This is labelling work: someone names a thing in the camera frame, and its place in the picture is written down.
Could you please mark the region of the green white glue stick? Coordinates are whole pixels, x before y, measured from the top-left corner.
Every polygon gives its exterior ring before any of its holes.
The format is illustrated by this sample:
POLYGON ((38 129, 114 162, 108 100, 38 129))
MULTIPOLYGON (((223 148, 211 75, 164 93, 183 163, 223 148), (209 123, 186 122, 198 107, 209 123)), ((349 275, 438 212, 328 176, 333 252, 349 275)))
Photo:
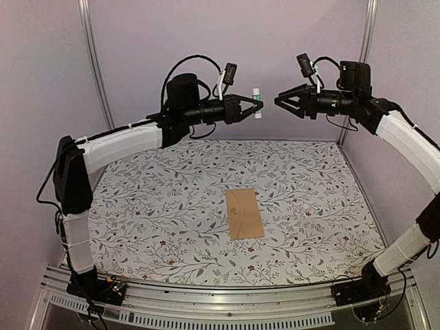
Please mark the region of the green white glue stick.
POLYGON ((252 89, 252 99, 256 102, 254 104, 255 107, 258 109, 254 112, 254 118, 259 120, 262 118, 262 111, 260 108, 261 105, 261 92, 259 88, 253 88, 252 89))

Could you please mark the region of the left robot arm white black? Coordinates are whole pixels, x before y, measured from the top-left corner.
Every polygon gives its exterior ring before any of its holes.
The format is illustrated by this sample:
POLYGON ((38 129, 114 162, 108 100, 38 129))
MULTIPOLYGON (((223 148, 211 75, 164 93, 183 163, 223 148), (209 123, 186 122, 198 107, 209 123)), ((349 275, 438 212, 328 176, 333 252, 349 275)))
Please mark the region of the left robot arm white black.
POLYGON ((173 146, 195 125, 233 124, 263 108, 261 100, 236 94, 201 98, 201 86, 195 74, 177 75, 165 84, 168 98, 159 113, 92 137, 60 139, 53 172, 60 234, 75 286, 87 298, 102 293, 90 249, 88 215, 93 193, 89 175, 130 155, 173 146))

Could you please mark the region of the brown kraft envelope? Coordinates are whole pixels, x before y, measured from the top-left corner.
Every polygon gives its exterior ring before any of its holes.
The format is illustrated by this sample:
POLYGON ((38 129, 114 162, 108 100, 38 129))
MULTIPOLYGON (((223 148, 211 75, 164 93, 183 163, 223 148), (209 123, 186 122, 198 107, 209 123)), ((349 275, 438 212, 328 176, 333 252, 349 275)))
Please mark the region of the brown kraft envelope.
POLYGON ((253 188, 225 191, 232 240, 257 239, 265 236, 261 214, 253 188))

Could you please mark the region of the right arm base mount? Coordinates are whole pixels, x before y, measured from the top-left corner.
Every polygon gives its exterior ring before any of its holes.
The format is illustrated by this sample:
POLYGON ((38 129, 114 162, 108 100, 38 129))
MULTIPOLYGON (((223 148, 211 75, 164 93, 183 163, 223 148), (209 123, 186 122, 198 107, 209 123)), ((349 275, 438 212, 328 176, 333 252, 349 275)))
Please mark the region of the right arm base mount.
POLYGON ((338 307, 385 297, 390 293, 391 287, 387 281, 381 283, 378 287, 365 285, 362 279, 338 282, 331 285, 331 295, 338 307))

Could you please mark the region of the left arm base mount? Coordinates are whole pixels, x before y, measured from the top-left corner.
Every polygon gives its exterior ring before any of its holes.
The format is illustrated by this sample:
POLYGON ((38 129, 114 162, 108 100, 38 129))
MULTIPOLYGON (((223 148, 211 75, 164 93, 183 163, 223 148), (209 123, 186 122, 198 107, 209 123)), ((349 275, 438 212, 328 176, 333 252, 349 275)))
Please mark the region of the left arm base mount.
POLYGON ((126 283, 120 280, 71 277, 67 293, 99 303, 121 306, 125 297, 126 283))

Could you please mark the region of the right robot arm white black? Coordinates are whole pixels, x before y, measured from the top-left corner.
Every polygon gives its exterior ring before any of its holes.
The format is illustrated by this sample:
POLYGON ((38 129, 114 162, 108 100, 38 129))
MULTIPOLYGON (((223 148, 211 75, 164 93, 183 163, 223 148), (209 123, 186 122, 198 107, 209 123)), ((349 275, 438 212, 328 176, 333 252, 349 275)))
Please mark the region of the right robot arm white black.
POLYGON ((279 93, 275 105, 299 118, 316 119, 319 113, 347 116, 372 135, 390 144, 420 173, 434 193, 432 201, 394 243, 362 268, 355 293, 371 299, 382 288, 382 280, 411 261, 429 245, 439 241, 439 146, 410 121, 403 109, 385 98, 374 98, 371 68, 366 63, 342 61, 335 90, 325 89, 306 54, 297 58, 309 84, 279 93))

